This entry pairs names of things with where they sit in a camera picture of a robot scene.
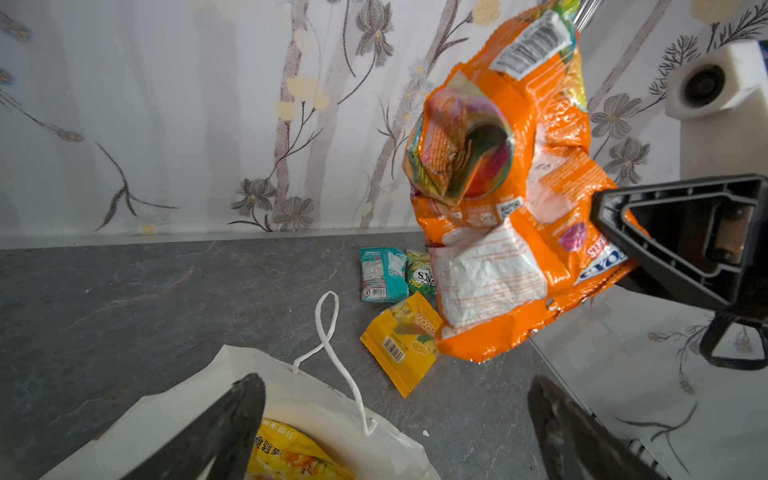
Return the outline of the yellow chips bag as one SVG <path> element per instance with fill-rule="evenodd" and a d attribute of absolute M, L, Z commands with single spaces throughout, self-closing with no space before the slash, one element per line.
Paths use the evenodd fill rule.
<path fill-rule="evenodd" d="M 293 427 L 263 419 L 254 440 L 245 479 L 355 479 L 310 437 Z"/>

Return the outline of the orange snack bag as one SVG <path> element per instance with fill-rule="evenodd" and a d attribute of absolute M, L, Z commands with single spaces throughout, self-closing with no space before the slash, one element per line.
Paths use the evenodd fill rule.
<path fill-rule="evenodd" d="M 430 249 L 441 353 L 480 363 L 627 277 L 593 222 L 575 1 L 502 23 L 426 98 L 403 169 Z"/>

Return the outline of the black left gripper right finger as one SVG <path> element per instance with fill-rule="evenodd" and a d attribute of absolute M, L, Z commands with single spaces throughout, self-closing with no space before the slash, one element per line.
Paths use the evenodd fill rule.
<path fill-rule="evenodd" d="M 662 477 L 550 378 L 534 377 L 527 405 L 549 479 L 642 480 Z"/>

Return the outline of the teal snack packet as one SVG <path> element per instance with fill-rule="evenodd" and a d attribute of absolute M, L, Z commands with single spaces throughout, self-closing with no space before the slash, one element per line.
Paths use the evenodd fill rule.
<path fill-rule="evenodd" d="M 397 303 L 409 295 L 406 282 L 407 256 L 398 248 L 362 248 L 361 300 Z"/>

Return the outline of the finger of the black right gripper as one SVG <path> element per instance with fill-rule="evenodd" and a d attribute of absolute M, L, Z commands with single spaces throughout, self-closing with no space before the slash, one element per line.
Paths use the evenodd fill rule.
<path fill-rule="evenodd" d="M 641 268 L 638 291 L 712 311 L 766 311 L 765 176 L 603 190 L 590 219 Z"/>

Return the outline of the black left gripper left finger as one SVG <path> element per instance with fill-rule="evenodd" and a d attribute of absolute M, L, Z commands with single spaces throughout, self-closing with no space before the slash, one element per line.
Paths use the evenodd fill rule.
<path fill-rule="evenodd" d="M 126 479 L 243 479 L 266 403 L 264 381 L 250 373 Z"/>

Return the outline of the green yellow snack bag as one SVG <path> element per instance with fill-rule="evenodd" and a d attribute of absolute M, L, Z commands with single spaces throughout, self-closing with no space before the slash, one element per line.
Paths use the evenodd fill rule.
<path fill-rule="evenodd" d="M 420 293 L 425 297 L 435 296 L 436 284 L 430 255 L 427 252 L 407 250 L 406 256 L 406 283 L 409 293 Z"/>

